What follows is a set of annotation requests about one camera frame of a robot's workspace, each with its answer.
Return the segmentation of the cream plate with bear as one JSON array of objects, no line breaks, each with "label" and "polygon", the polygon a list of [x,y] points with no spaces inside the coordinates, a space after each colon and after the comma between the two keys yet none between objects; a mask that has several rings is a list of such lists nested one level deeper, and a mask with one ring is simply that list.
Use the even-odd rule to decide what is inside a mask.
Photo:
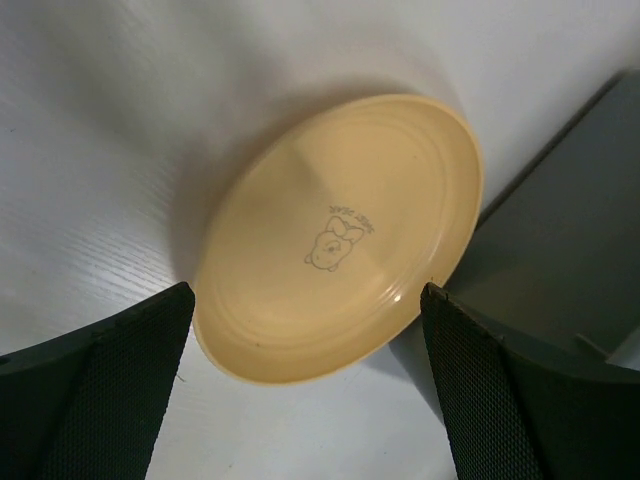
[{"label": "cream plate with bear", "polygon": [[232,184],[204,237],[195,338],[259,385],[330,375],[374,353],[445,283],[482,203],[465,117],[430,97],[377,95],[291,128]]}]

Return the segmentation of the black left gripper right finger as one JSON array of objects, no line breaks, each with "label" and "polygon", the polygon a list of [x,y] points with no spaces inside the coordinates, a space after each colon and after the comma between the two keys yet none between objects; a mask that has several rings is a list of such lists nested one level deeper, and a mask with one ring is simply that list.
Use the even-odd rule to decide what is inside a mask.
[{"label": "black left gripper right finger", "polygon": [[433,283],[420,309],[458,478],[638,478],[638,372],[510,328]]}]

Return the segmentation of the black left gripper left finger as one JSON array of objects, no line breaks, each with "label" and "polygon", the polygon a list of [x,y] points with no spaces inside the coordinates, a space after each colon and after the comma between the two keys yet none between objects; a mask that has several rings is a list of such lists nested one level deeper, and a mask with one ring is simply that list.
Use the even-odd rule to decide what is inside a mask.
[{"label": "black left gripper left finger", "polygon": [[193,312],[181,282],[3,355],[2,478],[145,478]]}]

